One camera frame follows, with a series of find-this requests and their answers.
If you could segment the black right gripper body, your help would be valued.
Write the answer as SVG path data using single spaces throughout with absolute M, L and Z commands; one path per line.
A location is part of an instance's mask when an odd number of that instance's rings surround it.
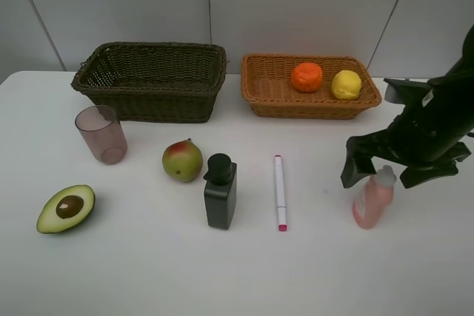
M 430 91 L 404 105 L 384 130 L 347 140 L 347 153 L 379 157 L 407 167 L 433 167 L 471 155 L 461 140 L 473 130 L 473 76 L 446 75 L 425 81 Z

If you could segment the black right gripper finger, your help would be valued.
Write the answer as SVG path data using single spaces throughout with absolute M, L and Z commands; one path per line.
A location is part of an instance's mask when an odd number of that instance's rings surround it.
M 433 166 L 430 168 L 412 168 L 407 167 L 400 175 L 400 180 L 406 189 L 418 186 L 428 181 L 454 176 L 458 174 L 458 168 L 455 163 L 448 162 L 445 164 Z
M 347 153 L 341 173 L 341 182 L 344 188 L 351 188 L 363 178 L 374 174 L 375 168 L 371 157 Z

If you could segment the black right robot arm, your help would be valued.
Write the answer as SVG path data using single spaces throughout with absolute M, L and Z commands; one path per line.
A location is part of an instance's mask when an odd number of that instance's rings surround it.
M 456 175 L 456 164 L 471 153 L 462 138 L 473 135 L 473 32 L 445 75 L 427 82 L 388 78 L 386 83 L 385 101 L 404 109 L 386 129 L 348 138 L 343 187 L 374 174 L 374 157 L 403 165 L 400 180 L 407 189 Z

